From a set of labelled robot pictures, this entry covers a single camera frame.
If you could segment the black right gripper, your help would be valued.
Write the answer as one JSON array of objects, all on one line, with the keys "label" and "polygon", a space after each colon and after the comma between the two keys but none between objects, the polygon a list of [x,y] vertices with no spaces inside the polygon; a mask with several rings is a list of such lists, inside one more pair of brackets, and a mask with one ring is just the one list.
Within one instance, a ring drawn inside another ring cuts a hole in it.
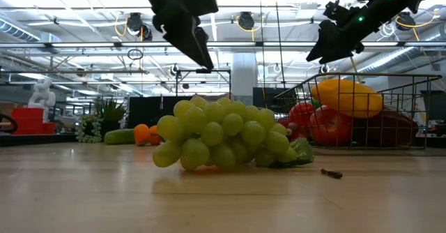
[{"label": "black right gripper", "polygon": [[373,0],[362,8],[344,8],[329,2],[324,15],[329,20],[319,24],[318,40],[307,55],[308,62],[318,59],[320,64],[345,59],[353,55],[351,48],[401,10],[398,0]]}]

